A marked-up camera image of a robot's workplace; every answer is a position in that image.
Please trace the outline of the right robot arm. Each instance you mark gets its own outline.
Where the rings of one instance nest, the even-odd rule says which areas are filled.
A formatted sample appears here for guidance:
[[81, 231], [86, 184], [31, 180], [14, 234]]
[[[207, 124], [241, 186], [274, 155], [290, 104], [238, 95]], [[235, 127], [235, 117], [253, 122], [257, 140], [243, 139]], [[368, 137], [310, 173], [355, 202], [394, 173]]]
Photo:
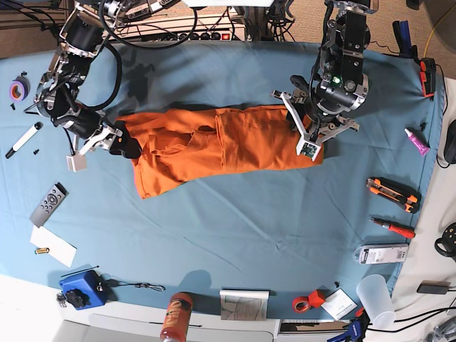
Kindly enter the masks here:
[[[127, 159], [141, 155], [141, 146], [125, 123], [112, 123], [103, 112], [117, 96], [123, 74], [120, 54], [108, 41], [110, 32], [132, 5], [132, 1], [76, 1], [59, 31], [51, 64], [38, 84], [34, 106], [54, 126], [65, 130], [73, 157], [97, 147]], [[77, 96], [103, 49], [110, 51], [116, 62], [113, 91], [103, 103], [85, 105]]]

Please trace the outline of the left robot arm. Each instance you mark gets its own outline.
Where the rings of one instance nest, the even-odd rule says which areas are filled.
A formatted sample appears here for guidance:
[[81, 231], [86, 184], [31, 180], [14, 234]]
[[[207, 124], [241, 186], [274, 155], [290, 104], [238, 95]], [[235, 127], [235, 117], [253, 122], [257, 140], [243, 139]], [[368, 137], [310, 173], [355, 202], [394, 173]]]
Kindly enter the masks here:
[[346, 130], [359, 129], [344, 117], [366, 100], [369, 82], [363, 72], [363, 53], [370, 42], [367, 16], [378, 10], [377, 1], [326, 1], [323, 38], [311, 76], [290, 77], [293, 93], [274, 91], [299, 133], [299, 153], [319, 149]]

